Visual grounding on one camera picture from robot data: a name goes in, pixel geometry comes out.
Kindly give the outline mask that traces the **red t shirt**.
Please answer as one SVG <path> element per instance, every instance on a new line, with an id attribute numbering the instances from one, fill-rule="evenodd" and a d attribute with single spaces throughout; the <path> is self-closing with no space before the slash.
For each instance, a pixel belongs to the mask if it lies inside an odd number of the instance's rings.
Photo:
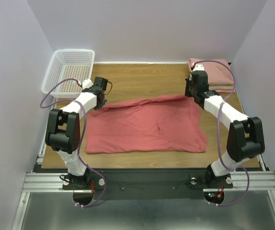
<path id="1" fill-rule="evenodd" d="M 86 153 L 184 151 L 203 153 L 207 137 L 192 98 L 163 95 L 110 103 L 89 113 Z"/>

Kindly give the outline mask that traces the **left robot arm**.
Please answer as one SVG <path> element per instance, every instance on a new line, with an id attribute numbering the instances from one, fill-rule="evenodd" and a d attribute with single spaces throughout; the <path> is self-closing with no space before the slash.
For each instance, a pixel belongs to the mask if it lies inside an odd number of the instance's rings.
<path id="1" fill-rule="evenodd" d="M 106 89 L 110 81 L 95 77 L 92 82 L 89 79 L 83 82 L 70 78 L 82 88 L 81 93 L 75 99 L 61 109 L 51 109 L 48 114 L 45 143 L 50 146 L 62 158 L 67 167 L 68 174 L 61 175 L 64 186 L 72 186 L 73 189 L 86 189 L 93 185 L 89 179 L 89 168 L 82 160 L 80 148 L 86 131 L 86 121 L 80 130 L 80 120 L 86 119 L 86 113 L 97 110 L 106 103 Z"/>

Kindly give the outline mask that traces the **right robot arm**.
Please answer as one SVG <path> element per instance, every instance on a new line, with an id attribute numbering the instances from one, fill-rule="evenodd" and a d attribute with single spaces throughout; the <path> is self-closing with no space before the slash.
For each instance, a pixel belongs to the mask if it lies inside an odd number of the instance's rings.
<path id="1" fill-rule="evenodd" d="M 220 147 L 217 131 L 218 160 L 211 163 L 205 173 L 205 183 L 220 182 L 244 162 L 265 151 L 263 125 L 258 117 L 248 117 L 224 101 L 216 91 L 209 90 L 205 70 L 193 70 L 186 79 L 185 96 L 194 99 L 203 110 L 217 118 L 217 128 L 223 124 L 228 129 L 226 152 Z"/>

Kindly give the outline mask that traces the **pink folded shirt bottom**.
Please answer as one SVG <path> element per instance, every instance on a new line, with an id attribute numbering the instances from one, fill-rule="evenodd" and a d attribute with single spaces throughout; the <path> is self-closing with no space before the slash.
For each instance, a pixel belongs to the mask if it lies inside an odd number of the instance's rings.
<path id="1" fill-rule="evenodd" d="M 217 90 L 215 90 L 216 92 L 218 92 L 218 93 L 231 93 L 231 92 L 233 92 L 233 89 L 231 89 L 231 90 L 226 90 L 226 89 L 217 89 Z"/>

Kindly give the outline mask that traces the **pink folded shirt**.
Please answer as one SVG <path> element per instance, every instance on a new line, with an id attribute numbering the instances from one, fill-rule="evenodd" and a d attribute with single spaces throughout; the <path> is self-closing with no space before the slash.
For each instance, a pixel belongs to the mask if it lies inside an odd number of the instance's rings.
<path id="1" fill-rule="evenodd" d="M 226 89 L 217 89 L 217 90 L 215 90 L 216 92 L 218 92 L 218 93 L 231 93 L 231 92 L 233 92 L 233 89 L 231 89 L 231 90 L 226 90 Z"/>
<path id="2" fill-rule="evenodd" d="M 190 58 L 188 67 L 193 67 L 193 63 L 201 62 L 208 75 L 208 83 L 211 87 L 233 86 L 234 80 L 229 72 L 230 66 L 225 59 L 215 59 L 214 62 L 205 62 L 197 58 Z"/>

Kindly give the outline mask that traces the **pink folded shirt top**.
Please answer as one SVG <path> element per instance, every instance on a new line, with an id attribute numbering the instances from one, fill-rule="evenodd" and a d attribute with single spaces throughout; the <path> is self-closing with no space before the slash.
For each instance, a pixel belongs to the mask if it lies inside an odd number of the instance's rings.
<path id="1" fill-rule="evenodd" d="M 197 58 L 190 58 L 188 67 L 193 67 L 193 63 L 201 62 L 208 75 L 208 83 L 211 87 L 233 86 L 234 80 L 229 72 L 230 66 L 225 59 L 215 59 L 214 62 L 205 62 Z"/>

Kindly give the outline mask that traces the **white plastic basket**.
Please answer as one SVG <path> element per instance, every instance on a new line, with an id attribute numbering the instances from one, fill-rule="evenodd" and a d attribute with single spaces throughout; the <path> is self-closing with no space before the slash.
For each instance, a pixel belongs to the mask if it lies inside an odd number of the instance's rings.
<path id="1" fill-rule="evenodd" d="M 41 91 L 55 98 L 76 98 L 82 88 L 75 80 L 91 79 L 95 52 L 91 49 L 60 49 L 53 53 Z"/>

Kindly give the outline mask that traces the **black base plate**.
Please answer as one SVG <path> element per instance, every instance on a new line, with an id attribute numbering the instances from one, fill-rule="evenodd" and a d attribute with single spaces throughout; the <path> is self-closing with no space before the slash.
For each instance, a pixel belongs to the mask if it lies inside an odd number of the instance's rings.
<path id="1" fill-rule="evenodd" d="M 205 183 L 205 168 L 96 169 L 89 171 L 93 185 L 86 189 L 62 186 L 75 195 L 86 193 L 100 200 L 203 199 L 206 190 L 233 187 L 230 174 L 211 185 Z"/>

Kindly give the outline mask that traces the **aluminium frame rail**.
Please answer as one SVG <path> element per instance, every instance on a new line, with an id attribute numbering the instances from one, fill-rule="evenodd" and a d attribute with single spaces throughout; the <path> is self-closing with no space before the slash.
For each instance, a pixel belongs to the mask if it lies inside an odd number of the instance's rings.
<path id="1" fill-rule="evenodd" d="M 108 187 L 93 207 L 81 208 L 64 190 L 60 171 L 25 176 L 14 230 L 275 230 L 275 172 L 230 174 L 225 201 L 206 201 L 203 168 L 103 169 Z"/>

